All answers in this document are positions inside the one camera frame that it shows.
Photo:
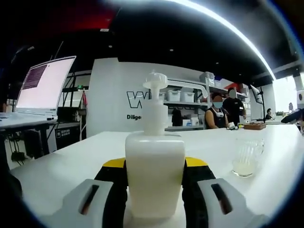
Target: pump dispenser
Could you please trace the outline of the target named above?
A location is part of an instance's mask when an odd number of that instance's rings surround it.
[[[175,213],[185,164],[184,142],[165,132],[168,107],[159,100],[168,85],[166,75],[151,73],[144,87],[152,99],[143,105],[143,132],[125,141],[131,211],[137,218],[167,218]]]

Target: glass cup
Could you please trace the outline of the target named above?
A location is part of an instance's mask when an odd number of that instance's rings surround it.
[[[264,151],[263,140],[236,140],[237,154],[232,162],[232,171],[240,177],[249,177],[257,169],[258,161]]]

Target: face mask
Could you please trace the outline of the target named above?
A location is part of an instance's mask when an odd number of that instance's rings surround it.
[[[221,108],[223,106],[223,102],[213,102],[214,107]]]

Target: logo on wall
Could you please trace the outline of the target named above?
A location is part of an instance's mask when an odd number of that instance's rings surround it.
[[[146,98],[149,99],[149,92],[137,91],[128,91],[127,92],[128,101],[130,108],[143,108],[142,101]]]

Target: ceiling light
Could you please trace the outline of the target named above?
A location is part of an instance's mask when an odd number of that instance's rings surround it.
[[[217,20],[218,22],[220,22],[221,24],[223,24],[224,26],[226,26],[228,29],[230,29],[236,35],[238,35],[238,37],[240,37],[251,48],[251,50],[253,50],[253,52],[260,58],[260,60],[265,65],[266,69],[269,71],[272,79],[273,80],[276,79],[276,77],[275,77],[274,73],[272,72],[270,66],[268,65],[268,63],[266,62],[266,60],[264,59],[262,54],[259,52],[259,50],[256,48],[256,46],[240,30],[238,30],[234,25],[232,25],[226,19],[222,18],[220,15],[218,15],[215,12],[207,9],[206,7],[203,7],[203,6],[201,6],[197,3],[191,2],[189,0],[165,0],[165,1],[176,2],[178,4],[187,6],[191,9],[197,10],[198,12],[201,12],[203,14],[208,15],[208,16],[212,17],[213,19]]]

